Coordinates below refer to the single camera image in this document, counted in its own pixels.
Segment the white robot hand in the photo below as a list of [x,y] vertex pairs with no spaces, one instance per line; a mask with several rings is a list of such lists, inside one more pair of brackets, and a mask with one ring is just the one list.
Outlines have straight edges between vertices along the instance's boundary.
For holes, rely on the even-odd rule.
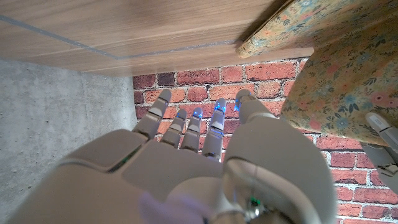
[[223,164],[226,101],[216,102],[199,155],[200,108],[179,150],[184,110],[153,140],[170,99],[164,90],[132,131],[113,131],[62,159],[9,223],[335,223],[323,156],[249,91],[236,96],[241,125]]

